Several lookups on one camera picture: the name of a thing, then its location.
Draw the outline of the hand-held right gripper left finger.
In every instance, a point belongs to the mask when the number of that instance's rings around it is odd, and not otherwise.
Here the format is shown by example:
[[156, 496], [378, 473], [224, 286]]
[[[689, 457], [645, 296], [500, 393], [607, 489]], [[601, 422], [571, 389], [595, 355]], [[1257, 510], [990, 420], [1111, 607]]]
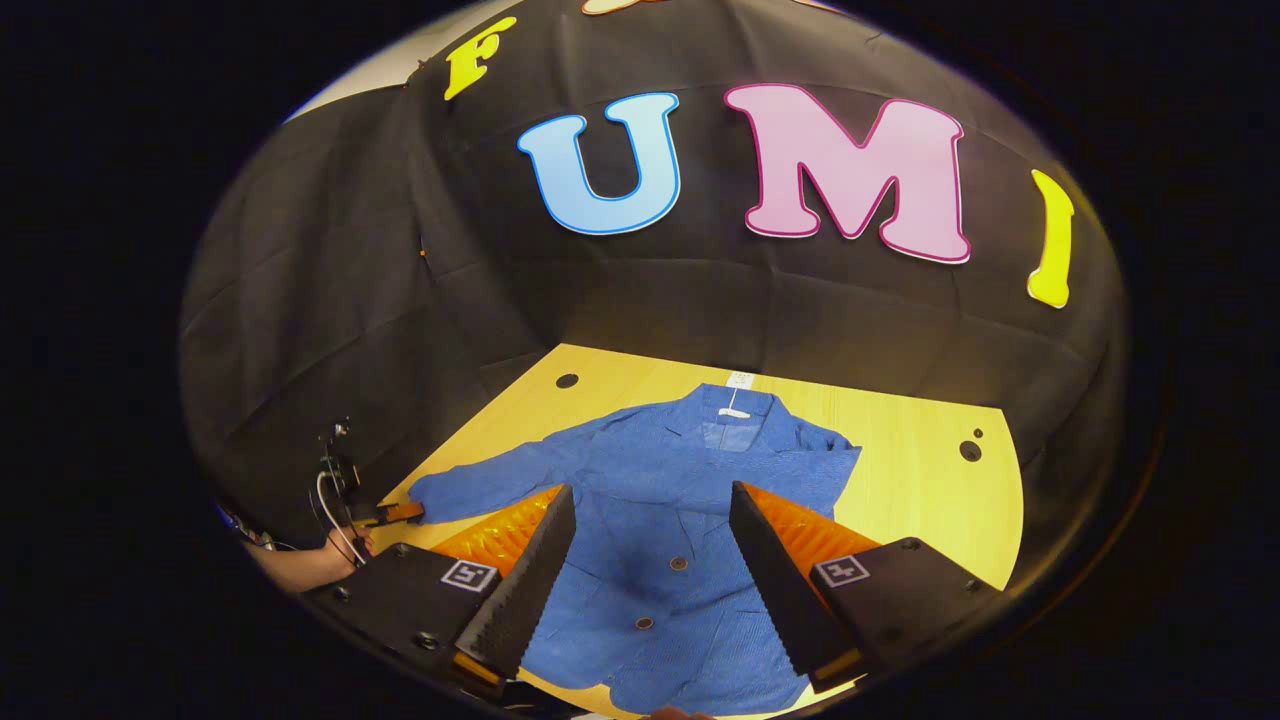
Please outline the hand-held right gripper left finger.
[[518, 675], [575, 532], [573, 492], [554, 486], [430, 550], [396, 543], [307, 598], [417, 676], [503, 691]]

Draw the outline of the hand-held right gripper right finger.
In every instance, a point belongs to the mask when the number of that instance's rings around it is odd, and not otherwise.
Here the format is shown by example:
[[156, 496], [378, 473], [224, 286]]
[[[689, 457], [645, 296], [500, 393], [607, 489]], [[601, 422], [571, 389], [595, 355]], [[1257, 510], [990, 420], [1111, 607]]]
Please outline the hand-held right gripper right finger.
[[882, 544], [742, 482], [730, 528], [788, 661], [817, 692], [948, 648], [1002, 594], [923, 539]]

